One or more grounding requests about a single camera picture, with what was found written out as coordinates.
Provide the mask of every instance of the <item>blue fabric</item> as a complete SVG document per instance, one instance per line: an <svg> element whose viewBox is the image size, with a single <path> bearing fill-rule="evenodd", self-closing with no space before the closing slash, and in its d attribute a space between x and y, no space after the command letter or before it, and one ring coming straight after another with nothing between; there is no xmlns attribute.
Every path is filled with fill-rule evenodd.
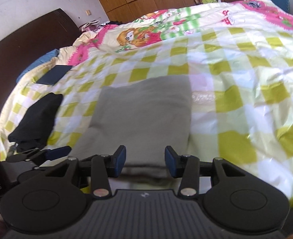
<svg viewBox="0 0 293 239"><path fill-rule="evenodd" d="M33 70L34 68L36 68L37 66L40 66L43 63L50 61L53 57L56 57L58 54L59 54L59 49L54 49L46 53L45 55L41 56L40 58L38 58L36 61L31 63L23 72L21 72L21 74L16 79L16 83L20 81L20 79L23 77L25 73L29 72L30 70Z"/></svg>
<svg viewBox="0 0 293 239"><path fill-rule="evenodd" d="M275 5L286 13L289 13L289 0L271 0Z"/></svg>

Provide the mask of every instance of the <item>metal bolt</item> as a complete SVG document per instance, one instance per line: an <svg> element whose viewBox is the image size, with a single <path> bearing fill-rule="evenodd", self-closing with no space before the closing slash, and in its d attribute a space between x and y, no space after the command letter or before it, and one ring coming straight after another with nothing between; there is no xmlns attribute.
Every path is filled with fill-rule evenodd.
<svg viewBox="0 0 293 239"><path fill-rule="evenodd" d="M93 195L97 197L105 197L109 195L109 191L106 189L96 189L93 191Z"/></svg>
<svg viewBox="0 0 293 239"><path fill-rule="evenodd" d="M184 188L184 189L181 189L180 190L180 193L183 195L183 196L194 196L196 194L196 190L194 190L193 188Z"/></svg>

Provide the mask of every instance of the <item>gray folded cloth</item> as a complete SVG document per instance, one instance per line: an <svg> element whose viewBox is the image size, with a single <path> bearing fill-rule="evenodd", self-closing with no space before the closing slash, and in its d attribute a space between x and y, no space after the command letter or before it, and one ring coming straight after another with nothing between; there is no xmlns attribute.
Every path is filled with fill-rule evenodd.
<svg viewBox="0 0 293 239"><path fill-rule="evenodd" d="M191 88L183 75L151 78L130 86L103 87L88 130L69 155L112 155L126 146L122 174L169 178L164 149L186 152Z"/></svg>

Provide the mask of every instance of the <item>blue pillow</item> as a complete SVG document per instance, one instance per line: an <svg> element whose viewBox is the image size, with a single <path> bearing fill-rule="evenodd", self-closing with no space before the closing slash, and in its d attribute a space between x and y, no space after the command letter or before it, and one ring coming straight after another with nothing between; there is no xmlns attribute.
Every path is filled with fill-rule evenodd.
<svg viewBox="0 0 293 239"><path fill-rule="evenodd" d="M23 77L25 73L29 72L30 70L33 70L34 68L36 68L37 66L40 66L43 63L50 61L53 57L56 57L58 54L59 54L59 49L54 49L46 53L45 55L41 56L40 58L38 58L36 61L31 63L23 72L21 72L21 74L16 79L16 83L20 81L20 79Z"/></svg>

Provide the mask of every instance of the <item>white logo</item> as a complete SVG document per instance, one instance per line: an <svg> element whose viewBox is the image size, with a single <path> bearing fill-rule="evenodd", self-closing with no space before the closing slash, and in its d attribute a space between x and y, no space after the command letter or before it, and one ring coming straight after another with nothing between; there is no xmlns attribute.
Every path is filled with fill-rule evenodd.
<svg viewBox="0 0 293 239"><path fill-rule="evenodd" d="M144 197L144 198L147 198L148 196L150 196L150 194L147 192L141 193L140 195L141 197Z"/></svg>

